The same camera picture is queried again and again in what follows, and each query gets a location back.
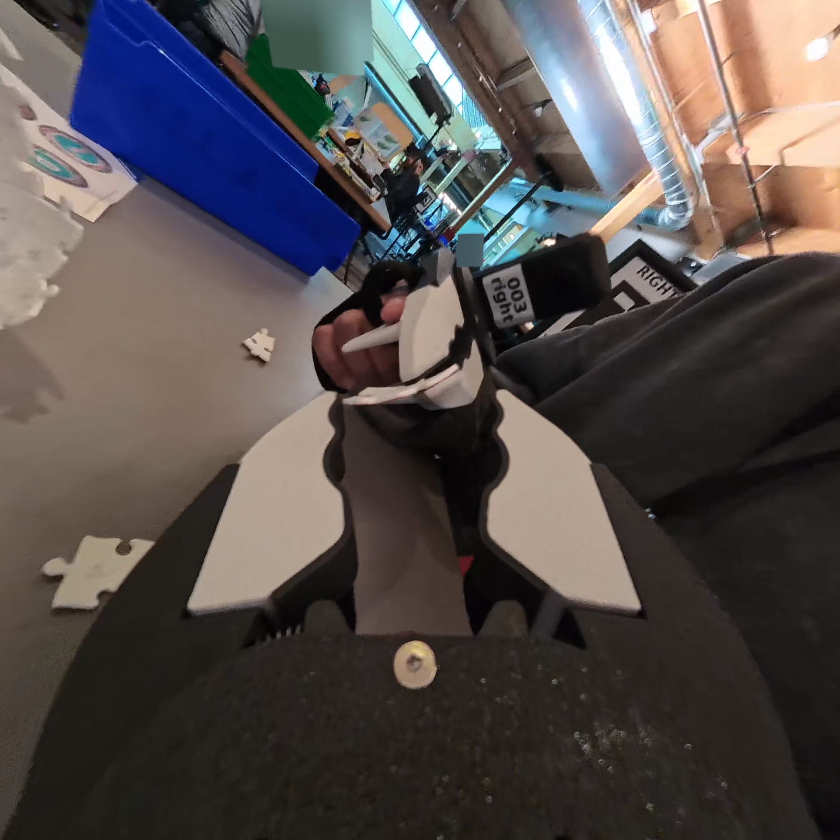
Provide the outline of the colourful 3D puzzle ball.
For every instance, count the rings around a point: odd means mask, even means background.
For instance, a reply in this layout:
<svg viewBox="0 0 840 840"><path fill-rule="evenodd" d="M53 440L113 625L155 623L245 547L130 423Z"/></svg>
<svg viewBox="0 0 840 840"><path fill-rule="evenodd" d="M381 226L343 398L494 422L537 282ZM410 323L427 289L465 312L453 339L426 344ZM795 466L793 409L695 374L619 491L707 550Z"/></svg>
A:
<svg viewBox="0 0 840 840"><path fill-rule="evenodd" d="M83 235L66 208L46 200L28 165L22 104L15 89L1 86L1 329L34 319L58 295L53 277Z"/></svg>

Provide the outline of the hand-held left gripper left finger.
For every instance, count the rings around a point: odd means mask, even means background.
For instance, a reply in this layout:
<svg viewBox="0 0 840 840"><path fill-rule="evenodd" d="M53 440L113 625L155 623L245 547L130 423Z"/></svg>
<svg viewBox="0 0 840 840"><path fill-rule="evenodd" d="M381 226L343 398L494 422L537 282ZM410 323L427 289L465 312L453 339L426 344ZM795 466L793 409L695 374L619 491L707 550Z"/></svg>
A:
<svg viewBox="0 0 840 840"><path fill-rule="evenodd" d="M340 399L323 393L241 458L186 605L192 616L257 608L286 631L312 603L331 601L354 627L359 563L343 434Z"/></svg>

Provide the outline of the person's dark clothing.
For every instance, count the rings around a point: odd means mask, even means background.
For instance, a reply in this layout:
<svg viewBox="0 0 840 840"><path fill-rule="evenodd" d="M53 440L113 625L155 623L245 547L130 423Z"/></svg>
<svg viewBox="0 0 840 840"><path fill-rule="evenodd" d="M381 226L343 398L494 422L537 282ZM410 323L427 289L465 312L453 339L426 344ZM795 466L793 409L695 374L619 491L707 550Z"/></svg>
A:
<svg viewBox="0 0 840 840"><path fill-rule="evenodd" d="M838 838L838 417L725 461L678 450L649 506L749 646L823 838Z"/></svg>

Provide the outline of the green storage bin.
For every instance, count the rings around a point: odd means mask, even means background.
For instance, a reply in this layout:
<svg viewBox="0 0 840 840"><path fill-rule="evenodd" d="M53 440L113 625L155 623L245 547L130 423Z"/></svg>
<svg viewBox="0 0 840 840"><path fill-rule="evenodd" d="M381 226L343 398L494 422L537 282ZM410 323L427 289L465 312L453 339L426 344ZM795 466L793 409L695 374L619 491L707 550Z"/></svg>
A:
<svg viewBox="0 0 840 840"><path fill-rule="evenodd" d="M322 131L333 120L331 108L311 81L298 70L273 65L267 35L258 35L253 39L245 66L248 76L311 142L322 137Z"/></svg>

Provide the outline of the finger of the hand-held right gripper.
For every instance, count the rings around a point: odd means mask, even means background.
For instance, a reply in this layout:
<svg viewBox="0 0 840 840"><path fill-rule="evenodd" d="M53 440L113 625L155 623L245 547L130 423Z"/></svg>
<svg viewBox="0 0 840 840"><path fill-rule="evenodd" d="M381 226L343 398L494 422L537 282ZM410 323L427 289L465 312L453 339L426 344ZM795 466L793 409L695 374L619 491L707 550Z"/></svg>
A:
<svg viewBox="0 0 840 840"><path fill-rule="evenodd" d="M400 321L398 362L405 386L477 387L475 320L455 283L417 288Z"/></svg>
<svg viewBox="0 0 840 840"><path fill-rule="evenodd" d="M452 364L426 378L420 406L428 411L454 410L473 403L485 379L483 364Z"/></svg>

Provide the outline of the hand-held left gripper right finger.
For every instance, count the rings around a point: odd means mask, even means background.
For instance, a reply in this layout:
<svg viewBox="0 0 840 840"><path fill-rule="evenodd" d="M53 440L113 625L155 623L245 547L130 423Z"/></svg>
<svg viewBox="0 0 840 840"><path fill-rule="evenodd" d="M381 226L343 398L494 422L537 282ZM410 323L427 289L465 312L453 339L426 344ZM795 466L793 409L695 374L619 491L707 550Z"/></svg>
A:
<svg viewBox="0 0 840 840"><path fill-rule="evenodd" d="M480 533L539 594L530 632L554 634L571 607L640 617L590 459L511 392L499 390L496 402L502 469L482 502Z"/></svg>

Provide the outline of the printed instruction sheet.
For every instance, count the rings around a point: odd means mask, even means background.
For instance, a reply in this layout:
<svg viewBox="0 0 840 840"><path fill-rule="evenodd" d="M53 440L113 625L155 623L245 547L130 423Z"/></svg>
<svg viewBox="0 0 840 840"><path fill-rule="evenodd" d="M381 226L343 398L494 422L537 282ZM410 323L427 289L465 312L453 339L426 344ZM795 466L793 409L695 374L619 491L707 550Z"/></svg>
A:
<svg viewBox="0 0 840 840"><path fill-rule="evenodd" d="M134 176L116 156L73 129L5 66L1 78L13 124L25 137L20 167L35 175L45 199L95 222L134 189Z"/></svg>

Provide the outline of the silver ventilation duct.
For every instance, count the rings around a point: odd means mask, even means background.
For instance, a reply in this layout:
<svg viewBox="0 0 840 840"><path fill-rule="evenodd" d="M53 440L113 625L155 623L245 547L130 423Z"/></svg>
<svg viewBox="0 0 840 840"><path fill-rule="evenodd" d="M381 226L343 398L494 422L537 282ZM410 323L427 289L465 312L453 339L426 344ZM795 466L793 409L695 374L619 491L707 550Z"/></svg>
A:
<svg viewBox="0 0 840 840"><path fill-rule="evenodd" d="M604 198L647 167L664 207L644 223L688 226L696 200L631 48L618 2L510 2L522 43Z"/></svg>

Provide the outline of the black studio light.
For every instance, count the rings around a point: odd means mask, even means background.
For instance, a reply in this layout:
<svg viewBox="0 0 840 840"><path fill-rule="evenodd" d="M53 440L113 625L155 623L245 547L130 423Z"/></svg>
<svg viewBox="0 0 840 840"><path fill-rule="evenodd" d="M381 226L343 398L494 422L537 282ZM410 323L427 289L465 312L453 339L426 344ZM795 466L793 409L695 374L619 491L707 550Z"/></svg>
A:
<svg viewBox="0 0 840 840"><path fill-rule="evenodd" d="M431 75L426 65L420 65L414 76L408 80L415 98L419 101L426 115L438 127L443 127L452 119L454 107L448 95L437 79Z"/></svg>

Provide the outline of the black framed sign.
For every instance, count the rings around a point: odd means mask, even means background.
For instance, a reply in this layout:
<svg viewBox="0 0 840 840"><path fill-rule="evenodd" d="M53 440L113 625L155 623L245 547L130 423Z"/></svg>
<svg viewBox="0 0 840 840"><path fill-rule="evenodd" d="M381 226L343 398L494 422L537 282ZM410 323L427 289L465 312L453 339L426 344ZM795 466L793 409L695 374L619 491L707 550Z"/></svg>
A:
<svg viewBox="0 0 840 840"><path fill-rule="evenodd" d="M612 304L619 312L677 298L697 288L674 263L642 239L610 263Z"/></svg>

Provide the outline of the blue storage bin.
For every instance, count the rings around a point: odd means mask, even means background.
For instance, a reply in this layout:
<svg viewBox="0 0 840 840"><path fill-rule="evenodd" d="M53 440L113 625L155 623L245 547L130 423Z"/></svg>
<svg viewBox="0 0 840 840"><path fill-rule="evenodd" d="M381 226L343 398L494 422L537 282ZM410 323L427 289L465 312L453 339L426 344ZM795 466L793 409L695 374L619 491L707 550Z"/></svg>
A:
<svg viewBox="0 0 840 840"><path fill-rule="evenodd" d="M310 154L146 2L94 3L69 122L309 275L361 232Z"/></svg>

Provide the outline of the wooden table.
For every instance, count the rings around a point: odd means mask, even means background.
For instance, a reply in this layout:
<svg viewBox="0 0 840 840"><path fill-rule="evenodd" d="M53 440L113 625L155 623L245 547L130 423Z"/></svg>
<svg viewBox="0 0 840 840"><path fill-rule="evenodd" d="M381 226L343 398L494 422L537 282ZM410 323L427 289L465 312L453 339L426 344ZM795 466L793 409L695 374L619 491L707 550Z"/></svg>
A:
<svg viewBox="0 0 840 840"><path fill-rule="evenodd" d="M319 147L299 130L286 113L271 100L268 93L248 75L243 62L226 49L220 53L219 61L220 67L232 82L316 163L318 173L314 177L314 185L359 223L363 233L388 235L392 230L392 223L386 211L376 209L372 200L352 178L332 163Z"/></svg>

